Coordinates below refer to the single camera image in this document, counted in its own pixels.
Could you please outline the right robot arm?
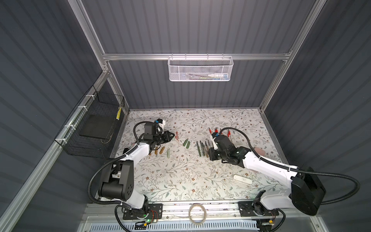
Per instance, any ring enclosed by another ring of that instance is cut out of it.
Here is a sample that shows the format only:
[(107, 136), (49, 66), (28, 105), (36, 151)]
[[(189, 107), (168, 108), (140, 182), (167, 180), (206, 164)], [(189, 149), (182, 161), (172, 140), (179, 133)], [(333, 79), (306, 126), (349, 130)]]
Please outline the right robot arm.
[[(277, 162), (264, 157), (248, 141), (248, 147), (236, 147), (228, 136), (213, 132), (210, 135), (212, 143), (209, 149), (211, 161), (220, 160), (222, 163), (232, 164), (244, 169), (262, 173), (286, 186), (284, 190), (267, 192), (261, 190), (248, 206), (257, 216), (264, 216), (268, 212), (282, 208), (295, 208), (300, 212), (315, 216), (320, 206), (344, 201), (354, 196), (360, 190), (360, 182), (348, 175), (328, 172), (316, 172), (311, 167), (300, 169), (295, 165)], [(350, 180), (354, 188), (347, 194), (324, 200), (326, 189), (319, 177), (335, 177)]]

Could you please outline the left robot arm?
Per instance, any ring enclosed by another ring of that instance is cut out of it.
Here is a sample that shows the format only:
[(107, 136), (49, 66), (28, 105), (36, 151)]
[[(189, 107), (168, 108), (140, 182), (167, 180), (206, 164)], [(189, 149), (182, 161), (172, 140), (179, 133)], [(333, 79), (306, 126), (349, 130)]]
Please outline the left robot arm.
[[(148, 198), (134, 188), (134, 168), (157, 146), (170, 142), (175, 134), (164, 130), (166, 121), (142, 121), (134, 125), (135, 145), (121, 156), (110, 159), (93, 175), (88, 183), (89, 199), (99, 205), (120, 205), (130, 210), (149, 210)], [(101, 173), (98, 195), (108, 201), (98, 200), (92, 194), (92, 184)]]

